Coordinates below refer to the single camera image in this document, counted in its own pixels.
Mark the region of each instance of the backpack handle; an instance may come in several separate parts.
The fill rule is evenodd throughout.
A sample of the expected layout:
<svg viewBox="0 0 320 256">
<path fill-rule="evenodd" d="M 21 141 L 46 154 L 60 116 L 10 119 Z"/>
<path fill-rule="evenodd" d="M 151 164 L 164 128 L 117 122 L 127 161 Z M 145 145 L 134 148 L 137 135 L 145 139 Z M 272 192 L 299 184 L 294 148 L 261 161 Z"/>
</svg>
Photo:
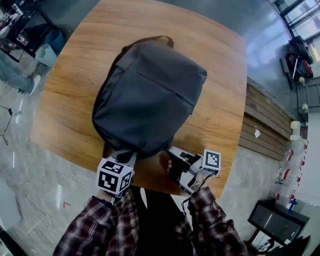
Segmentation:
<svg viewBox="0 0 320 256">
<path fill-rule="evenodd" d="M 143 43 L 143 42 L 146 42 L 146 41 L 156 41 L 156 40 L 158 40 L 160 38 L 168 39 L 167 46 L 170 47 L 170 48 L 174 47 L 175 42 L 172 40 L 172 38 L 170 36 L 166 36 L 166 35 L 157 35 L 157 36 L 142 38 L 142 39 L 140 39 L 138 41 L 135 41 L 131 45 L 140 44 L 140 43 Z"/>
</svg>

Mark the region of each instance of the hand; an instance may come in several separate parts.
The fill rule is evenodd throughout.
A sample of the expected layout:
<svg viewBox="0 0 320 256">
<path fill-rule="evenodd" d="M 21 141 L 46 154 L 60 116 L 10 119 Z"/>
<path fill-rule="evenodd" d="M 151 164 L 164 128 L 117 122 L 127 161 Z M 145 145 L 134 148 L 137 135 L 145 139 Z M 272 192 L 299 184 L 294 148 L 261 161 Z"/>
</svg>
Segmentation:
<svg viewBox="0 0 320 256">
<path fill-rule="evenodd" d="M 167 154 L 167 152 L 162 152 L 160 154 L 160 164 L 162 168 L 167 171 L 167 173 L 172 168 L 172 161 L 170 159 L 170 156 Z M 203 180 L 205 179 L 205 177 L 202 174 L 202 172 L 198 172 L 195 178 L 196 178 L 196 181 L 191 188 L 193 189 L 193 191 L 197 192 Z M 205 188 L 205 187 L 207 187 L 206 183 L 203 184 L 201 188 Z"/>
<path fill-rule="evenodd" d="M 96 195 L 97 198 L 106 200 L 107 202 L 112 202 L 112 196 L 107 194 L 104 190 L 99 189 L 98 194 Z"/>
</svg>

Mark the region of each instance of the shoe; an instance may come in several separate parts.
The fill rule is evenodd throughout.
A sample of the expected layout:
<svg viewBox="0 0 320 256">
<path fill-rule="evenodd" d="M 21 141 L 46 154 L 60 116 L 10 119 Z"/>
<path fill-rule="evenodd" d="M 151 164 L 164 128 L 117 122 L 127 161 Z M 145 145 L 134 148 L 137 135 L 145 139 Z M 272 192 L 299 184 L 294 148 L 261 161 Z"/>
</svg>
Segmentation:
<svg viewBox="0 0 320 256">
<path fill-rule="evenodd" d="M 41 79 L 41 75 L 37 74 L 34 79 L 33 79 L 33 88 L 32 91 L 29 93 L 29 95 L 34 94 L 36 88 L 38 87 L 39 83 L 40 83 L 40 79 Z"/>
<path fill-rule="evenodd" d="M 25 94 L 26 94 L 26 91 L 19 89 L 18 93 L 19 93 L 19 94 L 22 94 L 22 95 L 25 95 Z"/>
</svg>

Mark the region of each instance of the black cabinet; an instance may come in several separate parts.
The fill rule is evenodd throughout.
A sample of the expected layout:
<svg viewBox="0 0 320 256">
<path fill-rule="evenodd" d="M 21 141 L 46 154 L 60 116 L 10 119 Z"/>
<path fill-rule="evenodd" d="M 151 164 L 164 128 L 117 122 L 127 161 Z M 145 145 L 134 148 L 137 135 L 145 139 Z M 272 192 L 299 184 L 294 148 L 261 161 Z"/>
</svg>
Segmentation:
<svg viewBox="0 0 320 256">
<path fill-rule="evenodd" d="M 285 246 L 297 238 L 308 220 L 308 217 L 276 204 L 275 200 L 260 200 L 248 222 Z"/>
</svg>

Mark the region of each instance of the wooden table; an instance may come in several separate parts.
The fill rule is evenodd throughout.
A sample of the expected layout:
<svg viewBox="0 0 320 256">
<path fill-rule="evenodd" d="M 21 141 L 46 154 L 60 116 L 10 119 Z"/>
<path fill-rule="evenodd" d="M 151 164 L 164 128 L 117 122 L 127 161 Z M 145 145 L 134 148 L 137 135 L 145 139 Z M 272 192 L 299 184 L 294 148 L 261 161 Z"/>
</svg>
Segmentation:
<svg viewBox="0 0 320 256">
<path fill-rule="evenodd" d="M 242 127 L 247 86 L 246 47 L 239 35 L 194 12 L 152 0 L 101 0 L 75 30 L 49 75 L 31 139 L 96 172 L 104 142 L 92 125 L 92 109 L 111 63 L 123 46 L 158 35 L 207 71 L 193 114 L 173 144 L 191 153 L 221 152 L 221 172 L 209 186 L 219 198 Z M 159 156 L 135 165 L 134 185 L 182 195 L 159 165 Z"/>
</svg>

